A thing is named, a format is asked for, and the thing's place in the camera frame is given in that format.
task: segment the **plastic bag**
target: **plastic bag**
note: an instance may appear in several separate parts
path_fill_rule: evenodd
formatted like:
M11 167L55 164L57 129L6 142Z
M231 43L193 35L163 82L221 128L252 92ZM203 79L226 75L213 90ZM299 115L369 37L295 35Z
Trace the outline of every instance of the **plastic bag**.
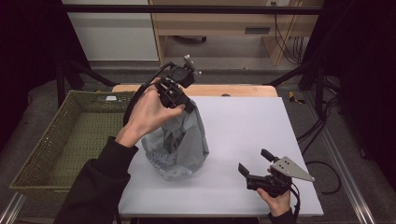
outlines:
M181 116L145 135L142 145L148 160L165 179L197 171L209 154L198 107L190 114L184 111Z

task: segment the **wooden cabinet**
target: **wooden cabinet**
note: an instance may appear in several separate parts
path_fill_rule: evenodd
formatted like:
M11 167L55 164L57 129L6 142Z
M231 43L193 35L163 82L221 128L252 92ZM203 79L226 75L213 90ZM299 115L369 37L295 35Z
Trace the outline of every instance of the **wooden cabinet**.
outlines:
M184 6L251 6L265 7L269 0L149 0L151 5ZM323 0L290 0L290 7L320 7ZM276 43L276 26L284 39L310 36L318 16L254 15L254 14L176 14L153 13L154 34L160 63L166 51L169 35L260 35L273 65L278 65L285 48Z

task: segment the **human hand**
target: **human hand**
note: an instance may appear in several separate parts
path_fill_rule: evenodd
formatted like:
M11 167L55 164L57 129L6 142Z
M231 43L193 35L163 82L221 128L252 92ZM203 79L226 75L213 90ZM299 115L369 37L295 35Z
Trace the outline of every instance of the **human hand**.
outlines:
M264 189L258 188L257 192L268 203L273 217L279 217L290 210L290 190L276 198L271 197Z
M184 105L166 108L160 101L157 89L150 85L134 105L128 123L120 130L116 142L132 147L141 137L161 127L166 121L183 113Z

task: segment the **white table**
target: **white table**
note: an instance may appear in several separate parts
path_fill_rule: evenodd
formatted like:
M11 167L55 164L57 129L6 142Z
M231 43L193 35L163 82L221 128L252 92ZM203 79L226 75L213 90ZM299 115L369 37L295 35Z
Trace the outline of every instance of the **white table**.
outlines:
M120 200L123 217L264 217L268 205L246 179L238 163L252 175L268 175L272 164L261 156L266 148L288 156L303 169L304 160L288 114L279 97L191 97L198 105L209 146L203 167L178 181L166 181L141 148L129 168L132 179ZM311 182L293 179L301 194L301 216L320 216L323 210ZM296 199L291 197L291 207Z

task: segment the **woven basket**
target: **woven basket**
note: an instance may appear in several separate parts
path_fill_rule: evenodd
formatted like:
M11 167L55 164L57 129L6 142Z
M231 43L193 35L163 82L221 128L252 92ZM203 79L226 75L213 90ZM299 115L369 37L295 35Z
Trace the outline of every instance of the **woven basket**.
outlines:
M42 202L62 202L85 162L117 135L133 95L70 91L10 188Z

